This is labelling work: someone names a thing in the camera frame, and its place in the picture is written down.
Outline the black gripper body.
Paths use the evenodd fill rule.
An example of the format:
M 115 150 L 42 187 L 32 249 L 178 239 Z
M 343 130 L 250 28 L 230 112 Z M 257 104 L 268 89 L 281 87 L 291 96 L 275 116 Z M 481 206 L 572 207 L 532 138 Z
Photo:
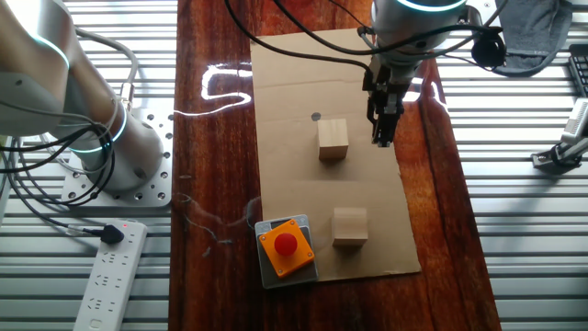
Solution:
M 363 90 L 368 92 L 370 113 L 403 113 L 403 98 L 415 76 L 413 63 L 384 63 L 372 58 L 364 78 Z

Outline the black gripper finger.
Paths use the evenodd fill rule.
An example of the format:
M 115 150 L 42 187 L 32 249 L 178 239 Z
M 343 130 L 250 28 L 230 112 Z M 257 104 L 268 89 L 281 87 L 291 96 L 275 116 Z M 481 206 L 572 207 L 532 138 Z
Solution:
M 382 140 L 382 133 L 379 124 L 379 117 L 381 115 L 380 106 L 372 98 L 367 100 L 367 119 L 372 124 L 372 143 L 375 145 L 384 145 Z
M 393 143 L 395 132 L 397 129 L 398 121 L 403 114 L 403 104 L 399 98 L 396 98 L 393 102 L 385 108 L 385 124 L 383 129 L 383 146 L 390 147 Z

